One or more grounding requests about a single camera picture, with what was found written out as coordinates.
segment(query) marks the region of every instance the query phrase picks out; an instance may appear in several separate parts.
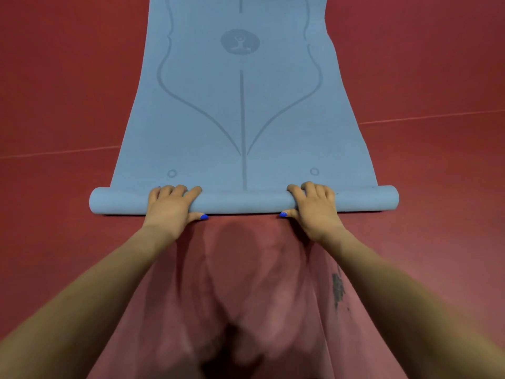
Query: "left hand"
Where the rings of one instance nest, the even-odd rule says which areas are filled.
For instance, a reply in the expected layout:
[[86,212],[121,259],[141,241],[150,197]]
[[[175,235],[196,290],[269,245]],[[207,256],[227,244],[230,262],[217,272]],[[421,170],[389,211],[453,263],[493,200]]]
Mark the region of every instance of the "left hand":
[[175,241],[188,223],[208,218],[204,213],[188,212],[200,193],[199,186],[190,191],[183,185],[154,188],[149,193],[148,212],[142,228],[155,229],[167,236],[169,242]]

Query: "right hand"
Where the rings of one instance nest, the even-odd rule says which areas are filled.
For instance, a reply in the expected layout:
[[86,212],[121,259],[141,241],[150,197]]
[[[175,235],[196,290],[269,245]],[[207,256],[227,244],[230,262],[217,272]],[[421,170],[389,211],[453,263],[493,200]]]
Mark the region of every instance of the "right hand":
[[328,186],[305,182],[301,187],[289,185],[287,190],[298,210],[283,211],[281,217],[296,219],[311,240],[324,243],[332,233],[345,230],[335,207],[335,192]]

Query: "forearm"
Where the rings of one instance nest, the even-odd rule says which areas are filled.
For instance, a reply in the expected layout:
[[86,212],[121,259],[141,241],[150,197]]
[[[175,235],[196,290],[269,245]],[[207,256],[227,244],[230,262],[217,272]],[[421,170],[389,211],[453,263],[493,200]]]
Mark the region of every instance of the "forearm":
[[407,274],[346,230],[325,248],[409,377],[503,377],[502,352]]
[[0,344],[0,377],[85,378],[165,240],[143,229]]

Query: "hand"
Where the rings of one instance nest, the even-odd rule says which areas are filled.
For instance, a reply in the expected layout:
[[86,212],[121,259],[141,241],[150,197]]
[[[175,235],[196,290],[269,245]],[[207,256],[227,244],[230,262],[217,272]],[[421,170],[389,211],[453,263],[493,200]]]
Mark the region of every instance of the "hand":
[[328,186],[305,182],[301,188],[289,185],[287,190],[298,210],[283,211],[280,216],[296,219],[311,240],[324,243],[332,233],[345,230],[335,207],[335,193]]
[[190,222],[207,219],[204,213],[189,213],[189,206],[200,195],[201,187],[187,191],[187,187],[156,187],[149,193],[148,213],[142,228],[159,231],[169,242],[180,237]]

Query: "alignment line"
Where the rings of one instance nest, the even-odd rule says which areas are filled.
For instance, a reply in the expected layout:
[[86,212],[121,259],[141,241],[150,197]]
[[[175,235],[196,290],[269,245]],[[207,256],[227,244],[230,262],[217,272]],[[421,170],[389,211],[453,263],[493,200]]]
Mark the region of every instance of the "alignment line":
[[97,150],[108,150],[108,149],[119,149],[121,146],[102,146],[102,147],[90,147],[86,149],[75,149],[75,150],[61,150],[56,152],[40,152],[40,153],[29,153],[29,154],[13,154],[11,156],[0,156],[0,159],[10,159],[10,158],[28,158],[37,156],[52,156],[55,154],[70,154],[70,153],[80,153],[80,152],[94,152]]
[[367,121],[360,122],[358,125],[368,125],[368,124],[380,124],[386,122],[398,122],[398,121],[414,121],[414,120],[424,120],[426,118],[443,118],[443,117],[459,117],[459,116],[471,116],[474,114],[490,114],[490,113],[502,113],[505,109],[498,110],[482,110],[479,112],[464,112],[464,113],[448,113],[448,114],[436,114],[434,116],[421,116],[421,117],[407,117],[407,118],[394,118],[391,120],[379,120],[379,121]]
[[240,71],[240,125],[242,129],[242,187],[248,189],[248,153],[245,144],[245,97],[244,97],[244,72]]

